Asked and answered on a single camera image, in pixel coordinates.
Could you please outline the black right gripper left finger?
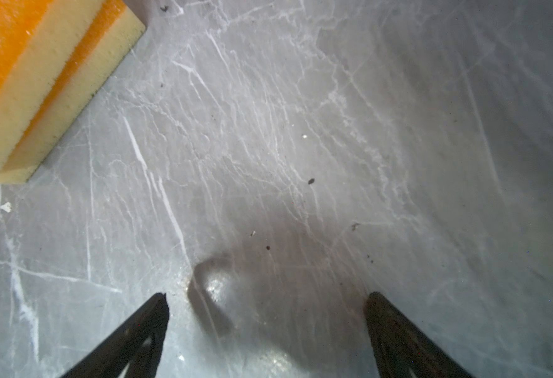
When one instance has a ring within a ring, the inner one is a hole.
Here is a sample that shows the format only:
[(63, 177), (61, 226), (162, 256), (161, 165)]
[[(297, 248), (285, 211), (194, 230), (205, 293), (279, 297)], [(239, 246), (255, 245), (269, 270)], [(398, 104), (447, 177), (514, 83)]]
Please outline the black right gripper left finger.
[(155, 377), (169, 324), (164, 293), (150, 297), (64, 377)]

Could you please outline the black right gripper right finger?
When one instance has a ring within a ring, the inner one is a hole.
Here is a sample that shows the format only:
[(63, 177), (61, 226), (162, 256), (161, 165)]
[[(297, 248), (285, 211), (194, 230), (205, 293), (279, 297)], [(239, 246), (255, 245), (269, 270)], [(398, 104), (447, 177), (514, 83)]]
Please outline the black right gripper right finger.
[(381, 377), (470, 377), (384, 295), (364, 305), (369, 339)]

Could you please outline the orange scrub sponge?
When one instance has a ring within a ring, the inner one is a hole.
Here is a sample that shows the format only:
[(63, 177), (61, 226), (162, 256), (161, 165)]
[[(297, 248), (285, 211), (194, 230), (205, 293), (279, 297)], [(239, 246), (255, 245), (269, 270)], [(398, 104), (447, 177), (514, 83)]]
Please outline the orange scrub sponge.
[(0, 184), (30, 179), (145, 30), (124, 2), (103, 3), (2, 168)]
[(0, 171), (102, 4), (0, 1)]

